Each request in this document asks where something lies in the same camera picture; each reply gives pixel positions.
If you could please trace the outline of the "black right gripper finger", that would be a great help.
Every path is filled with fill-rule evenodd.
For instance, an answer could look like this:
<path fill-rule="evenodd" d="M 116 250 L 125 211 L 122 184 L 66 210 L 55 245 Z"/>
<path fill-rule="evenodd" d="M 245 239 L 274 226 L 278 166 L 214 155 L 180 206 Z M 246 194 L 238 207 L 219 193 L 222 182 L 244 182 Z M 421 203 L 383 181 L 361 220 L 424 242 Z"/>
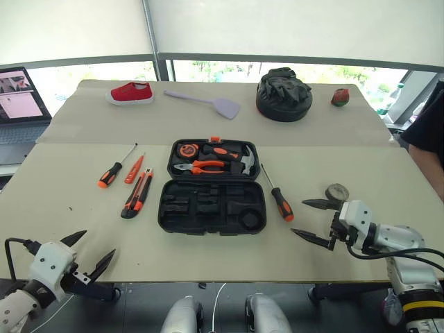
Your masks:
<path fill-rule="evenodd" d="M 330 199 L 306 199 L 302 201 L 302 204 L 314 207 L 321 210 L 340 210 L 342 208 L 342 202 L 339 200 Z"/>
<path fill-rule="evenodd" d="M 309 243 L 315 244 L 317 246 L 321 246 L 323 248 L 329 248 L 330 246 L 330 241 L 328 239 L 323 239 L 321 237 L 318 237 L 316 234 L 305 231 L 305 230 L 300 230 L 300 229 L 295 229 L 292 228 L 291 231 L 298 235 L 299 237 L 303 238 L 305 241 L 308 241 Z"/>

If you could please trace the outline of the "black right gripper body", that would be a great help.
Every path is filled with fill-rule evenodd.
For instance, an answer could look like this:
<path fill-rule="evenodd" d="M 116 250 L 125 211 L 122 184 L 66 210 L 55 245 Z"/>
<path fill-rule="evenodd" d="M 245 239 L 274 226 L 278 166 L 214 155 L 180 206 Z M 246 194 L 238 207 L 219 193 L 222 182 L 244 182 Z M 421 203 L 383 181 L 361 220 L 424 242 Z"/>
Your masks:
<path fill-rule="evenodd" d="M 328 250 L 334 250 L 336 241 L 342 241 L 347 246 L 353 246 L 356 243 L 357 240 L 357 231 L 352 228 L 352 231 L 350 231 L 350 228 L 347 226 L 344 226 L 340 220 L 339 220 L 340 212 L 335 212 L 332 224 L 330 226 L 330 240 L 327 246 Z"/>

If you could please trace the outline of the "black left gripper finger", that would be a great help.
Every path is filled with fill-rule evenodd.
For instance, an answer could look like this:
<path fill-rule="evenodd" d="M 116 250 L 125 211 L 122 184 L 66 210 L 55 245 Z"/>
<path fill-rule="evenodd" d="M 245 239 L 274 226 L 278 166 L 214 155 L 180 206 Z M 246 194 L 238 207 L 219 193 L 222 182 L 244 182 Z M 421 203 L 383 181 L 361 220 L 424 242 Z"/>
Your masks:
<path fill-rule="evenodd" d="M 96 281 L 101 274 L 107 269 L 112 258 L 115 254 L 115 249 L 111 250 L 108 254 L 102 257 L 96 264 L 95 269 L 88 275 L 91 281 Z"/>
<path fill-rule="evenodd" d="M 74 244 L 76 244 L 85 234 L 87 233 L 86 230 L 81 230 L 78 232 L 75 232 L 73 234 L 69 234 L 66 237 L 63 237 L 59 242 L 68 248 L 71 248 Z"/>

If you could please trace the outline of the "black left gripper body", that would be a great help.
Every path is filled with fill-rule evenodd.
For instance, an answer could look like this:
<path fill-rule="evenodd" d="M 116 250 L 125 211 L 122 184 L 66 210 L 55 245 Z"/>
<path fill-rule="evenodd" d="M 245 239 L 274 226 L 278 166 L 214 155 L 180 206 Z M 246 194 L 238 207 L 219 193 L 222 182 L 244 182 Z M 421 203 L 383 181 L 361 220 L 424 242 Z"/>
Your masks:
<path fill-rule="evenodd" d="M 78 264 L 74 262 L 63 275 L 60 286 L 63 291 L 84 291 L 91 283 L 91 278 L 86 273 L 81 273 Z"/>

